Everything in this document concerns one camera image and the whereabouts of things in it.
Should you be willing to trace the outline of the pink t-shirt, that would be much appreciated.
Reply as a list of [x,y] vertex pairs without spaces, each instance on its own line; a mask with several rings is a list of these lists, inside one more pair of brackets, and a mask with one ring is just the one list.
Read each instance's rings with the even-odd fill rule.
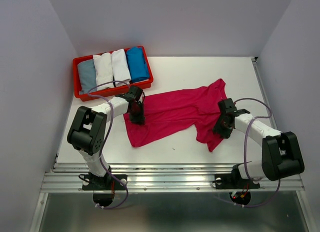
[[196,140],[212,152],[223,140],[213,127],[221,114],[218,102],[227,97],[225,86],[218,79],[209,86],[146,96],[143,125],[132,123],[128,114],[123,116],[131,146],[142,147],[195,126]]

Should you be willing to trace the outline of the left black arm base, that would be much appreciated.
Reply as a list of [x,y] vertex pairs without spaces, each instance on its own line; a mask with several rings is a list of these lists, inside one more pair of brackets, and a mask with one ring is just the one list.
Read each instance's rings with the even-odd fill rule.
[[98,177],[89,172],[80,174],[78,178],[82,181],[84,191],[125,191],[124,186],[108,174]]

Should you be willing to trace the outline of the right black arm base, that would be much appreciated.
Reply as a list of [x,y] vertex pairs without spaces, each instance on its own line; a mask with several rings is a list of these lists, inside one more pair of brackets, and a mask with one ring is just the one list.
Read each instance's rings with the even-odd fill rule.
[[230,173],[214,175],[211,186],[215,189],[259,189],[260,184],[249,179],[243,179],[239,171],[239,165],[234,165]]

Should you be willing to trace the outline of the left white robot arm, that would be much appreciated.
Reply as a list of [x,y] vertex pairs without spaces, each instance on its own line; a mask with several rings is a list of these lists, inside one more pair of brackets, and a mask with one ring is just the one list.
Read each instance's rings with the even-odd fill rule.
[[128,113],[133,124],[145,123],[144,91],[130,86],[128,92],[115,95],[111,100],[95,106],[80,106],[72,121],[67,142],[84,158],[94,183],[101,189],[111,184],[110,166],[102,155],[106,139],[111,131],[113,119]]

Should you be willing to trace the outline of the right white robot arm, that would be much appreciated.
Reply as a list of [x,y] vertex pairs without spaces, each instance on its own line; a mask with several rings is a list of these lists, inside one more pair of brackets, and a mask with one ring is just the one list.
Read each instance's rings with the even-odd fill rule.
[[[244,133],[243,163],[232,168],[230,181],[241,187],[248,180],[258,181],[267,178],[280,180],[305,171],[305,164],[298,138],[293,132],[281,132],[261,122],[261,116],[253,116],[246,109],[238,109],[231,99],[219,101],[220,116],[213,132],[228,139],[233,130]],[[248,161],[248,139],[261,147],[261,159]]]

